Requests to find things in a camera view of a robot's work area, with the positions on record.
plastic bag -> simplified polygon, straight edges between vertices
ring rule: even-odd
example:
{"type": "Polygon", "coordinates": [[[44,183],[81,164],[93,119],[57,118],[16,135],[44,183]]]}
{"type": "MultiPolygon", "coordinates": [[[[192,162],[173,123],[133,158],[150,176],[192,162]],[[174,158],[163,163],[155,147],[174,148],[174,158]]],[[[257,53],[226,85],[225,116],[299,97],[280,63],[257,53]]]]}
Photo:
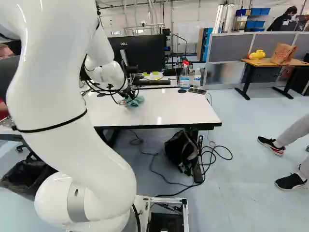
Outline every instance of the plastic bag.
{"type": "Polygon", "coordinates": [[[30,200],[34,200],[43,181],[57,172],[42,160],[32,159],[32,152],[18,162],[0,180],[0,187],[6,188],[30,200]]]}

concrete floor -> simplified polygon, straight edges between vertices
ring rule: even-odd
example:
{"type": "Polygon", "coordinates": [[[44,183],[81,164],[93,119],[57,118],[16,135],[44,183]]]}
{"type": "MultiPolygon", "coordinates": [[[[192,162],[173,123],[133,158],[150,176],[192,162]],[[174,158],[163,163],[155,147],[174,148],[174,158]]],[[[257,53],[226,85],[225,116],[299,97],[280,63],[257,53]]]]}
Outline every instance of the concrete floor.
{"type": "MultiPolygon", "coordinates": [[[[293,172],[302,162],[309,145],[308,137],[289,145],[282,158],[273,155],[257,141],[257,136],[276,138],[294,121],[308,113],[309,101],[295,92],[289,100],[270,88],[249,91],[246,101],[235,90],[210,90],[213,107],[222,120],[220,128],[210,131],[210,139],[228,147],[234,158],[217,159],[207,172],[203,185],[179,196],[188,198],[192,232],[305,232],[308,230],[309,190],[281,191],[274,185],[278,178],[293,172]]],[[[142,149],[159,152],[154,169],[169,181],[191,184],[192,178],[180,174],[165,158],[163,146],[179,129],[135,130],[145,140],[142,149]]],[[[202,131],[204,144],[207,132],[202,131]]],[[[132,166],[138,183],[138,194],[155,196],[171,194],[181,186],[166,184],[148,170],[151,156],[129,145],[134,138],[124,131],[115,150],[132,166]]],[[[0,147],[0,175],[6,173],[26,154],[17,154],[13,142],[0,147]]],[[[223,156],[229,154],[218,150],[223,156]]],[[[0,188],[0,231],[58,232],[41,221],[33,203],[0,188]]]]}

red shoe accent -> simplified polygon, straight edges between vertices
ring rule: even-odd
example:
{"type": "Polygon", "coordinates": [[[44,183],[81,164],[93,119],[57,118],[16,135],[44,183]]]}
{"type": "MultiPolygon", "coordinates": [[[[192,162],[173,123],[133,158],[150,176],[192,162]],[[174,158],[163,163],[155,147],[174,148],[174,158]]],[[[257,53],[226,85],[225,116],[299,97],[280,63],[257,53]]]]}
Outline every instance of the red shoe accent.
{"type": "Polygon", "coordinates": [[[278,154],[283,154],[283,151],[278,151],[278,150],[276,150],[276,149],[273,149],[272,147],[271,147],[271,149],[272,149],[274,152],[278,153],[278,154]]]}

black sneaker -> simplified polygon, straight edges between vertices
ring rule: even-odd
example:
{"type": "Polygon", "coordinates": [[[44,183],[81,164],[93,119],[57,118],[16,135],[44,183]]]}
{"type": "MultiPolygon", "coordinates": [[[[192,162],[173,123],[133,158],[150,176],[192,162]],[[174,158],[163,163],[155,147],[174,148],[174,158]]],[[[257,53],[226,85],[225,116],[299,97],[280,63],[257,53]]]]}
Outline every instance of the black sneaker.
{"type": "Polygon", "coordinates": [[[257,140],[260,144],[262,144],[263,146],[270,148],[272,150],[272,152],[277,155],[277,156],[283,156],[285,147],[280,147],[277,148],[273,143],[274,141],[276,141],[275,139],[267,139],[264,137],[257,137],[257,140]]]}
{"type": "Polygon", "coordinates": [[[303,187],[306,182],[307,180],[303,181],[297,173],[293,173],[290,176],[276,180],[275,185],[281,190],[292,190],[303,187]]]}

person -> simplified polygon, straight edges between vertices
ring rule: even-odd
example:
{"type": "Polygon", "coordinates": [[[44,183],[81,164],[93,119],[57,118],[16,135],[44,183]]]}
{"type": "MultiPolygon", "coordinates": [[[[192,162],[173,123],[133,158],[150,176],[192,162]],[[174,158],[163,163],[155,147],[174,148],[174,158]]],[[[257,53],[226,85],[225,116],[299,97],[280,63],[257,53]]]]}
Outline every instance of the person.
{"type": "Polygon", "coordinates": [[[0,59],[5,59],[12,56],[14,56],[14,53],[8,45],[0,43],[0,59]]]}
{"type": "Polygon", "coordinates": [[[304,31],[309,31],[309,10],[305,11],[304,16],[305,16],[305,21],[306,21],[304,31]]]}
{"type": "Polygon", "coordinates": [[[0,98],[0,121],[9,115],[8,108],[3,100],[0,98]]]}
{"type": "MultiPolygon", "coordinates": [[[[283,156],[285,147],[297,139],[309,134],[309,114],[303,116],[277,139],[267,139],[259,136],[258,142],[269,148],[277,156],[283,156]]],[[[309,179],[309,156],[299,165],[298,170],[293,174],[275,181],[275,185],[282,190],[291,190],[303,187],[309,179]]]]}
{"type": "Polygon", "coordinates": [[[292,19],[292,16],[294,16],[296,13],[297,13],[296,6],[289,7],[283,15],[275,19],[275,21],[269,26],[267,31],[280,31],[283,22],[292,19]]]}

